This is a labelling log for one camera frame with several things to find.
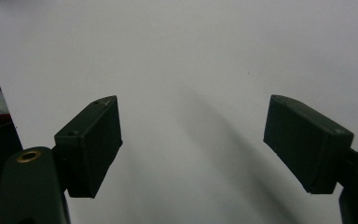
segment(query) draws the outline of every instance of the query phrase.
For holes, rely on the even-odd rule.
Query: white backdrop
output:
[[[353,131],[358,1],[0,0],[0,83],[25,148],[117,95],[124,145],[73,223],[340,223],[262,141],[271,94]]]

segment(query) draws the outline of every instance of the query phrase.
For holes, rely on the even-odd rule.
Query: brass insert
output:
[[[40,151],[37,151],[37,150],[27,151],[27,152],[22,153],[17,158],[17,162],[25,163],[25,162],[29,162],[29,161],[34,161],[37,158],[39,158],[40,155],[42,155],[42,153]]]

